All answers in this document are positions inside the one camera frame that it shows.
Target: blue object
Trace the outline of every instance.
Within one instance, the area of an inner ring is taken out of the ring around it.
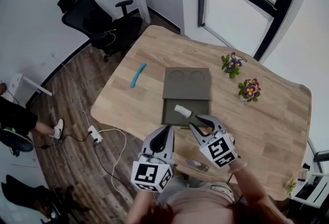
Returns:
[[[138,79],[138,76],[140,75],[140,73],[144,70],[144,68],[146,67],[146,63],[143,63],[140,67],[139,67],[139,70],[136,72],[135,74],[135,77],[133,78],[133,81],[130,85],[130,88],[134,88],[135,87],[135,84],[136,84],[136,81]]]

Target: white cube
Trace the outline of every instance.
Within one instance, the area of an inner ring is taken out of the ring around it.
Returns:
[[[217,168],[222,168],[237,158],[229,134],[224,134],[213,138],[213,141],[210,143],[200,146],[199,150]]]
[[[140,190],[162,192],[172,175],[169,164],[134,161],[131,182]]]

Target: flower pot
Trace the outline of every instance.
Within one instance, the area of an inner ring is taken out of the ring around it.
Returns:
[[[240,101],[242,101],[242,102],[246,102],[248,99],[245,99],[245,98],[243,98],[243,96],[242,95],[240,95]]]

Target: wooden floor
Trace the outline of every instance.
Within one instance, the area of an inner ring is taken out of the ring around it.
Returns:
[[[153,25],[160,25],[177,32],[165,21],[151,13]],[[101,51],[88,45],[66,64],[76,82],[72,81],[66,69],[61,68],[45,86],[53,92],[49,97],[38,95],[31,104],[31,110],[38,115],[39,120],[55,125],[59,118],[64,119],[64,134],[70,134],[82,140],[88,132],[88,123],[80,107],[79,97],[83,109],[88,115],[90,124],[98,130],[111,127],[99,124],[90,115],[90,109],[98,94],[120,63],[120,54],[103,62]],[[119,164],[116,166],[115,176],[119,177],[129,187],[133,195],[135,189],[130,184],[131,167],[141,150],[141,141],[130,134],[127,135],[126,149]],[[96,147],[102,164],[107,171],[118,159],[124,145],[124,136],[117,131],[103,132],[103,141]],[[41,137],[33,133],[36,146],[54,144],[49,137]],[[50,189],[68,185],[75,187],[74,198],[91,208],[90,212],[78,213],[77,216],[86,223],[123,223],[130,203],[119,194],[111,184],[111,177],[104,171],[93,149],[93,139],[88,137],[84,142],[77,142],[67,137],[63,144],[55,145],[47,150],[37,148],[39,162]],[[117,180],[113,180],[116,187],[128,197],[129,193]]]

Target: wristband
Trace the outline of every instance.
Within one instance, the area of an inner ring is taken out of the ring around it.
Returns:
[[[242,168],[244,168],[244,167],[246,167],[247,166],[247,163],[244,163],[243,165],[241,165],[240,167],[238,167],[237,169],[229,169],[229,173],[230,174],[234,174],[234,173],[236,173],[237,171],[239,171],[239,170],[241,170]]]

